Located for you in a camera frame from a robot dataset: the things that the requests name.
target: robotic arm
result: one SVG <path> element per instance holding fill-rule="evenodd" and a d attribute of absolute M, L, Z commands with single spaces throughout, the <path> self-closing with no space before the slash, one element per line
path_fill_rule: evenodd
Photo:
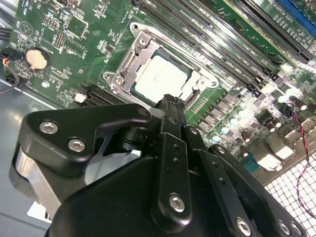
<path fill-rule="evenodd" d="M 142 153 L 87 186 L 99 150 Z M 206 148 L 170 95 L 150 112 L 123 104 L 27 115 L 10 179 L 45 206 L 47 237 L 307 236 L 229 151 Z"/>

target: mounting screw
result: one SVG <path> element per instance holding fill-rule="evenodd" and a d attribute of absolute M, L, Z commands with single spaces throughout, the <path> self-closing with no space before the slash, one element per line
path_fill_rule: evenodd
<path fill-rule="evenodd" d="M 138 42 L 141 46 L 146 46 L 148 44 L 148 39 L 146 39 L 145 37 L 140 37 Z"/>
<path fill-rule="evenodd" d="M 302 235 L 302 231 L 300 230 L 300 228 L 298 228 L 298 226 L 294 222 L 291 222 L 291 226 L 295 230 L 296 233 L 298 233 L 300 236 Z"/>
<path fill-rule="evenodd" d="M 85 149 L 85 143 L 80 139 L 72 139 L 68 142 L 68 147 L 74 152 L 82 152 Z"/>
<path fill-rule="evenodd" d="M 224 151 L 224 149 L 223 149 L 223 148 L 218 147 L 218 148 L 217 148 L 217 150 L 218 150 L 220 153 L 225 154 L 225 151 Z"/>
<path fill-rule="evenodd" d="M 291 234 L 290 229 L 282 221 L 278 221 L 278 225 L 280 226 L 281 230 L 283 230 L 283 232 L 286 233 L 288 236 Z"/>
<path fill-rule="evenodd" d="M 110 74 L 108 74 L 108 73 L 103 73 L 103 79 L 104 79 L 104 80 L 110 79 Z"/>
<path fill-rule="evenodd" d="M 193 127 L 190 128 L 190 131 L 191 131 L 193 134 L 197 134 L 197 133 L 198 133 L 198 131 L 197 131 L 195 128 L 193 128 Z"/>
<path fill-rule="evenodd" d="M 123 78 L 121 78 L 121 77 L 118 77 L 117 80 L 116 80 L 116 83 L 117 83 L 118 85 L 123 85 L 123 82 L 124 82 L 124 80 L 123 80 Z"/>
<path fill-rule="evenodd" d="M 183 212 L 185 209 L 184 202 L 178 195 L 171 195 L 169 198 L 169 203 L 170 206 L 177 212 Z"/>
<path fill-rule="evenodd" d="M 58 132 L 58 130 L 59 130 L 57 124 L 55 124 L 53 122 L 48 122 L 48 121 L 42 122 L 39 125 L 39 128 L 43 133 L 47 133 L 47 134 L 54 134 L 54 133 Z"/>
<path fill-rule="evenodd" d="M 243 219 L 241 219 L 240 217 L 238 217 L 238 218 L 236 219 L 236 224 L 237 224 L 238 229 L 239 229 L 245 236 L 251 236 L 251 229 L 250 229 L 250 227 L 248 226 L 248 224 L 247 224 Z"/>

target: blue ram slot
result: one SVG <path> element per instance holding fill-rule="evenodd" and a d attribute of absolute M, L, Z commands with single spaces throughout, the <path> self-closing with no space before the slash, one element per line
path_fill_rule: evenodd
<path fill-rule="evenodd" d="M 313 38 L 316 38 L 316 27 L 309 22 L 301 12 L 299 12 L 288 0 L 275 0 L 287 13 L 289 13 L 297 23 L 299 23 L 306 32 Z"/>

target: motherboard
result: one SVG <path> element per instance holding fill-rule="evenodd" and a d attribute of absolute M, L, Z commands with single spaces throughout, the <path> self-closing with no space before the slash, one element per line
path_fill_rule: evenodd
<path fill-rule="evenodd" d="M 316 127 L 316 6 L 304 0 L 20 0 L 26 87 L 64 108 L 171 94 L 206 145 L 279 170 Z"/>

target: mesh grille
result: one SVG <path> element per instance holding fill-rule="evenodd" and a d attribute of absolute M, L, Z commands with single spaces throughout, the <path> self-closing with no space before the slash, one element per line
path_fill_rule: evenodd
<path fill-rule="evenodd" d="M 285 174 L 273 180 L 265 188 L 298 221 L 310 237 L 316 237 L 316 219 L 305 213 L 300 207 L 296 195 L 296 181 L 306 161 L 291 168 Z M 301 178 L 300 195 L 302 201 L 316 213 L 316 154 L 311 157 L 311 167 Z"/>

